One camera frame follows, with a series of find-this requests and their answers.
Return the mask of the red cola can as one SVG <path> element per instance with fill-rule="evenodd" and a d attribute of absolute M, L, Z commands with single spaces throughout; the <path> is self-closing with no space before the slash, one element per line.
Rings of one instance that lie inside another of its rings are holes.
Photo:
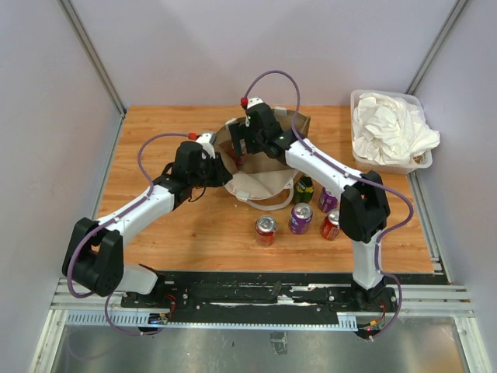
<path fill-rule="evenodd" d="M 339 209 L 335 208 L 330 210 L 325 216 L 320 227 L 320 234 L 324 239 L 334 240 L 338 237 L 339 233 Z"/>
<path fill-rule="evenodd" d="M 240 148 L 241 148 L 240 153 L 238 153 L 236 151 L 234 146 L 232 146 L 232 150 L 231 150 L 232 158 L 234 159 L 235 165 L 237 167 L 243 166 L 246 162 L 247 150 L 246 150 L 246 144 L 245 144 L 244 140 L 242 140 L 240 142 Z"/>
<path fill-rule="evenodd" d="M 255 223 L 255 241 L 260 246 L 271 246 L 275 242 L 277 230 L 276 220 L 269 216 L 263 215 Z"/>

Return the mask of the burlap canvas tote bag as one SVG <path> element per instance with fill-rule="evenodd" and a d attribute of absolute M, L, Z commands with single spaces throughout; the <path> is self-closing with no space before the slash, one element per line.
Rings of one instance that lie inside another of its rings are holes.
<path fill-rule="evenodd" d="M 270 159 L 264 153 L 245 153 L 242 163 L 235 161 L 228 127 L 216 133 L 215 150 L 221 154 L 225 168 L 232 175 L 224 188 L 237 200 L 261 211 L 285 208 L 294 197 L 294 181 L 299 171 Z"/>

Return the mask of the green glass bottle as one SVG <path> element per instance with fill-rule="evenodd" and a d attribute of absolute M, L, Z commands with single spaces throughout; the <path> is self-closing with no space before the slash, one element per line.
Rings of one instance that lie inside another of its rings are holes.
<path fill-rule="evenodd" d="M 314 194 L 314 184 L 312 178 L 307 175 L 301 176 L 294 184 L 293 203 L 306 203 L 308 204 Z"/>

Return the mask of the purple Fanta can front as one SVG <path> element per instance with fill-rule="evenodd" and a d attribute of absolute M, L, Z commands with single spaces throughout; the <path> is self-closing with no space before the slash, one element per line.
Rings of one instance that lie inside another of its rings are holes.
<path fill-rule="evenodd" d="M 312 218 L 313 211 L 309 204 L 298 203 L 294 205 L 288 223 L 290 231 L 297 235 L 303 235 L 308 231 Z"/>

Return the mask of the purple fanta can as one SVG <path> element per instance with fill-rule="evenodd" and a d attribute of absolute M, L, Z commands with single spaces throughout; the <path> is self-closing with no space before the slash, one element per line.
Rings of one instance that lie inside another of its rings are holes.
<path fill-rule="evenodd" d="M 318 208 L 324 213 L 329 213 L 331 210 L 337 208 L 338 204 L 338 198 L 330 190 L 322 187 L 318 199 Z"/>
<path fill-rule="evenodd" d="M 312 218 L 313 211 L 309 204 L 298 203 L 294 205 L 288 223 L 290 231 L 297 235 L 303 235 L 308 231 Z"/>

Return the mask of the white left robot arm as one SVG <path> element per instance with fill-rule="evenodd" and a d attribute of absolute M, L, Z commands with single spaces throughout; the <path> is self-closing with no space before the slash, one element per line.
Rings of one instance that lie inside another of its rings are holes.
<path fill-rule="evenodd" d="M 139 294 L 149 307 L 160 306 L 166 288 L 158 273 L 126 265 L 124 250 L 152 222 L 191 199 L 196 188 L 222 187 L 231 179 L 219 152 L 204 138 L 184 141 L 176 157 L 148 188 L 128 204 L 99 220 L 80 219 L 74 226 L 62 267 L 76 298 L 105 297 L 114 291 Z"/>

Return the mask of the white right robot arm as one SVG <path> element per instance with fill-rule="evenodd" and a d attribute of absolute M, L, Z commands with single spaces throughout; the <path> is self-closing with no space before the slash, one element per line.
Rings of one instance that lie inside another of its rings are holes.
<path fill-rule="evenodd" d="M 339 198 L 339 227 L 353 244 L 352 301 L 359 310 L 371 310 L 386 288 L 381 240 L 390 208 L 381 177 L 344 166 L 295 127 L 283 129 L 276 111 L 261 99 L 244 97 L 241 106 L 245 119 L 226 125 L 238 157 L 263 153 L 307 174 Z"/>

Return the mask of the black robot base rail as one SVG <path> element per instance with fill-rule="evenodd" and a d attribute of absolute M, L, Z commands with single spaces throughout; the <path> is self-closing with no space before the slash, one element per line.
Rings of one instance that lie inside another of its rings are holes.
<path fill-rule="evenodd" d="M 388 281 L 363 290 L 351 274 L 305 272 L 152 271 L 150 290 L 121 283 L 124 309 L 149 311 L 147 326 L 336 326 L 339 314 L 359 314 L 351 329 L 378 326 L 399 310 L 400 296 Z"/>

